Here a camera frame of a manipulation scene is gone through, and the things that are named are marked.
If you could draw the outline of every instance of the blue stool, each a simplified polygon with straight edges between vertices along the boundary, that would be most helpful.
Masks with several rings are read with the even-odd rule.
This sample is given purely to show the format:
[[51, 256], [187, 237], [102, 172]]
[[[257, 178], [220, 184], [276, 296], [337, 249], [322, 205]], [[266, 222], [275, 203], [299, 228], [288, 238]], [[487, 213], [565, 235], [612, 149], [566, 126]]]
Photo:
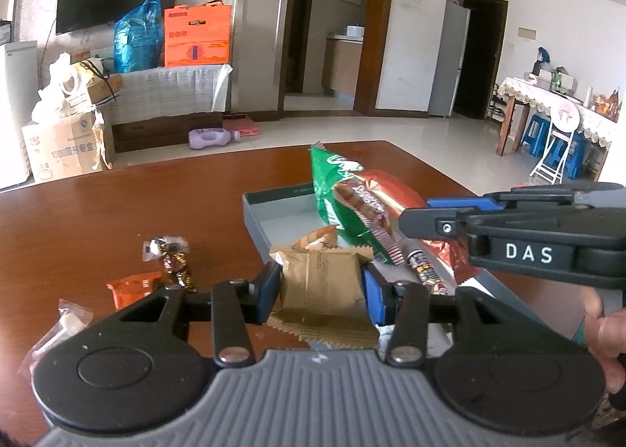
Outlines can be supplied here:
[[530, 145], [530, 155], [539, 157], [543, 154], [548, 141], [548, 130], [550, 129], [550, 121], [539, 115], [533, 115], [530, 123], [526, 127], [526, 133], [522, 138], [522, 145]]
[[[546, 159], [546, 164], [550, 168], [555, 168], [561, 160], [561, 157], [563, 157], [563, 152], [565, 152], [566, 148], [567, 144], [563, 140], [555, 142], [554, 147], [552, 147], [552, 150], [550, 151], [550, 155]], [[574, 134], [572, 148], [574, 149], [574, 152], [567, 157], [567, 161], [565, 161], [565, 169], [567, 170], [567, 178], [576, 180], [580, 177], [586, 152], [586, 139], [580, 133]]]

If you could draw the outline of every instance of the gray tray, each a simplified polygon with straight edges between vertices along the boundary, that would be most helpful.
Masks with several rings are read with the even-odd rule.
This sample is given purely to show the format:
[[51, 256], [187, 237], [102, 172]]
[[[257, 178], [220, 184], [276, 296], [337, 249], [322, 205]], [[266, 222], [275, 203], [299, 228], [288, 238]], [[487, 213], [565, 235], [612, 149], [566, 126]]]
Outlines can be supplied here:
[[[243, 195], [243, 222], [264, 262], [271, 260], [272, 245], [289, 245], [306, 233], [324, 226], [317, 213], [313, 184], [300, 184], [285, 188], [246, 193]], [[449, 269], [439, 260], [431, 261], [439, 275], [448, 282], [452, 280]], [[415, 280], [408, 269], [377, 265], [381, 274], [390, 281], [400, 278]], [[480, 272], [461, 286], [472, 286], [514, 307], [537, 322], [540, 318], [511, 290], [505, 287], [491, 272]]]

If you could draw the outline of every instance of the white floor tile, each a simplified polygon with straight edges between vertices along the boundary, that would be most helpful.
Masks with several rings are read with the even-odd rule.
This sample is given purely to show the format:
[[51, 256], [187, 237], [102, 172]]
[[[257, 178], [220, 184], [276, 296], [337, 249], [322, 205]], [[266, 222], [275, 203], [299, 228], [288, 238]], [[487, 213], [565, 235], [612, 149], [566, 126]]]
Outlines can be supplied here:
[[466, 118], [315, 117], [261, 122], [257, 136], [201, 151], [174, 145], [118, 154], [116, 168], [255, 148], [311, 145], [317, 141], [387, 140], [456, 180], [477, 195], [505, 191], [528, 181], [536, 158], [527, 151], [495, 153], [496, 126]]
[[332, 96], [287, 94], [284, 109], [290, 110], [352, 110], [352, 104]]

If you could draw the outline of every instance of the white refrigerator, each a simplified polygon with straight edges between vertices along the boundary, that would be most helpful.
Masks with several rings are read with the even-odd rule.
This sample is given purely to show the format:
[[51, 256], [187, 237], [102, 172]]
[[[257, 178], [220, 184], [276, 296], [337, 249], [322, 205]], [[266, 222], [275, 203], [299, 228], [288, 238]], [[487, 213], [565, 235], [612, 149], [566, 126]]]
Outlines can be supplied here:
[[22, 127], [39, 100], [37, 42], [0, 45], [0, 189], [30, 175]]
[[428, 113], [450, 117], [455, 106], [461, 68], [465, 54], [470, 11], [450, 0], [446, 1], [439, 57], [434, 73]]

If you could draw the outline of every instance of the blue plastic bag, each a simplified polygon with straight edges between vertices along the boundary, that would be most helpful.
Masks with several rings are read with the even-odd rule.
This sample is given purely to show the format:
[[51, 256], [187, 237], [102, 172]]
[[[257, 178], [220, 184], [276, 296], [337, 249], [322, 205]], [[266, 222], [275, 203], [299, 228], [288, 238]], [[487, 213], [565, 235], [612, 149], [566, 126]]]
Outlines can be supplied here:
[[159, 64], [165, 39], [160, 0], [145, 0], [125, 14], [113, 31], [116, 73], [149, 70]]

